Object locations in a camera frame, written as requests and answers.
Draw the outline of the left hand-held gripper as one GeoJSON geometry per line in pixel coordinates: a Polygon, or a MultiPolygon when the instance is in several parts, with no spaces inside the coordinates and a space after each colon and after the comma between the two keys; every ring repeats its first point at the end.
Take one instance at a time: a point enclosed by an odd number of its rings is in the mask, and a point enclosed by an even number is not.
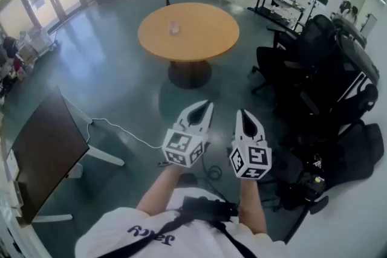
{"type": "Polygon", "coordinates": [[[162,145],[168,163],[190,168],[199,160],[206,151],[212,116],[213,103],[209,100],[182,110],[176,121],[178,130],[168,129],[162,145]]]}

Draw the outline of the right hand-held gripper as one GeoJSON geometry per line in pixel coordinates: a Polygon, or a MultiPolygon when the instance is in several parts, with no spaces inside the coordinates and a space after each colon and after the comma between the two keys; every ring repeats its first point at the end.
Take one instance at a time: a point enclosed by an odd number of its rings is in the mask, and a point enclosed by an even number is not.
{"type": "Polygon", "coordinates": [[[261,122],[248,110],[237,110],[230,164],[237,178],[259,180],[272,167],[272,149],[261,122]],[[243,134],[252,140],[243,140],[243,134]]]}

